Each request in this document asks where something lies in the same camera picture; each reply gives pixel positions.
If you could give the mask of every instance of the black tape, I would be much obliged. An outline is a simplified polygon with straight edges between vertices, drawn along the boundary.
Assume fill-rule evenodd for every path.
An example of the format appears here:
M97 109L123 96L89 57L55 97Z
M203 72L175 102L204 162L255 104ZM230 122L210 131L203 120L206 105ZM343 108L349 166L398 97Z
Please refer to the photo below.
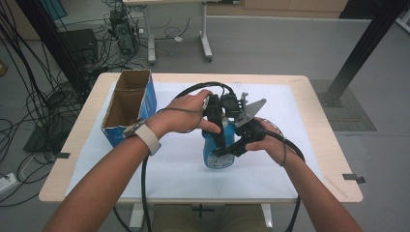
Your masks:
M365 183L364 177L358 177L356 174L342 174L345 181L356 181L357 184Z
M70 153L58 153L55 155L57 159L68 159L70 156Z

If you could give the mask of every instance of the blue bottle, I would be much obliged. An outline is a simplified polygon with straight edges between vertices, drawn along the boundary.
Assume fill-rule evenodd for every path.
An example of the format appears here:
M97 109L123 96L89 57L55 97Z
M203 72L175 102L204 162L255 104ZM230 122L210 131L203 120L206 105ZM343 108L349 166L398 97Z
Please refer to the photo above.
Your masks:
M223 136L226 146L232 145L235 142L235 126L226 117L222 117ZM224 155L216 157L212 152L217 149L217 145L209 132L203 131L202 136L205 138L204 145L204 162L209 168L221 169L232 165L235 160L234 155Z

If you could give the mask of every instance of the metal bracket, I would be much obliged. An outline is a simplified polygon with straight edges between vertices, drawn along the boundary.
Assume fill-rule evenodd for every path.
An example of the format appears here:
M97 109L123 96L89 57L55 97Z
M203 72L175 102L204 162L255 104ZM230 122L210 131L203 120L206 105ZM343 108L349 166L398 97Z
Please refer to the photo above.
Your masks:
M266 103L266 99L261 99L259 101L255 101L254 103L246 105L246 103L248 102L247 95L247 93L242 93L241 103L243 109L241 110L239 117L234 121L236 128L239 128L245 123L252 120L256 113L259 112L262 106Z

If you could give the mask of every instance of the electrical outlet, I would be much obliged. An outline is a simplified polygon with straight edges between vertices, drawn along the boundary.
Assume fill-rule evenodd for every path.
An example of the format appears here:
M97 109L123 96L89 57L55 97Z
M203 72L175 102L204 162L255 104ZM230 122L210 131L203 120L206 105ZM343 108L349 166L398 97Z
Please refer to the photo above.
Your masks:
M9 177L9 179L6 177L0 179L0 194L3 194L7 190L19 184L19 182L15 179L15 174L10 173L7 177Z

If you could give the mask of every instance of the right hand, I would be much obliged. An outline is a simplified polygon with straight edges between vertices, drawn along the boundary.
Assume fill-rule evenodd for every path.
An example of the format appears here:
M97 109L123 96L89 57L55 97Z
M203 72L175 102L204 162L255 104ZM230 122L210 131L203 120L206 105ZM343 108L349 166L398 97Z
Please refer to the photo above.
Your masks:
M255 117L255 120L260 122L265 130L278 133L277 128L269 125L269 123L264 121L263 119ZM266 135L265 139L263 139L262 141L247 144L245 149L247 149L247 151L265 150L269 154L269 156L279 165L282 165L285 159L282 141L279 141L269 135ZM295 152L286 145L285 149L287 156L292 154L296 155Z
M158 138L168 132L186 132L194 129L219 133L220 127L202 116L202 105L209 94L209 90L201 90L196 95L174 99L165 109L149 118L146 121L147 126Z

